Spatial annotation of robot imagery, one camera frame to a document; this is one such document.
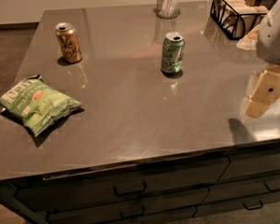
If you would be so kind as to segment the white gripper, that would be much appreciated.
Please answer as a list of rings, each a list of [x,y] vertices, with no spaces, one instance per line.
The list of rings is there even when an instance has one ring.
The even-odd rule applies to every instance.
[[[260,59],[267,63],[280,64],[280,0],[236,47],[255,50]],[[254,74],[248,86],[244,114],[251,118],[261,117],[280,98],[280,66],[267,66]]]

